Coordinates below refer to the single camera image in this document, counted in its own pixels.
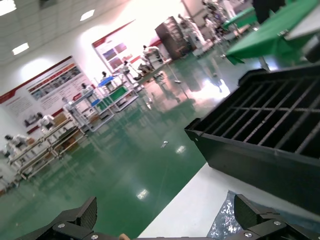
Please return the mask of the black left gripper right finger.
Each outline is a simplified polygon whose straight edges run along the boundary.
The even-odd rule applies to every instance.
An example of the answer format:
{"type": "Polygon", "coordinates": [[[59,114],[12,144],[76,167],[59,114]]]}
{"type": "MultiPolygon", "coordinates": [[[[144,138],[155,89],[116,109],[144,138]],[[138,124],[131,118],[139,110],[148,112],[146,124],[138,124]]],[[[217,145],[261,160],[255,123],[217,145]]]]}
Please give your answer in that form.
{"type": "Polygon", "coordinates": [[[270,207],[256,206],[242,194],[234,197],[234,217],[242,231],[235,240],[318,240],[320,234],[289,223],[270,207]]]}

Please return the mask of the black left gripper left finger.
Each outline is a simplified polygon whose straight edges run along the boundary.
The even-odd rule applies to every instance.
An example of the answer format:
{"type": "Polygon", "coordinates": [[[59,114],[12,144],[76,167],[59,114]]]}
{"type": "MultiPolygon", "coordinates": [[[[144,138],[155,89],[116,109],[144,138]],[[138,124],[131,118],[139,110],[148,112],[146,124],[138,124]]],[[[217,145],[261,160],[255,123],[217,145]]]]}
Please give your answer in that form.
{"type": "Polygon", "coordinates": [[[19,240],[95,240],[93,228],[98,218],[95,196],[82,206],[62,211],[49,224],[18,237],[19,240]]]}

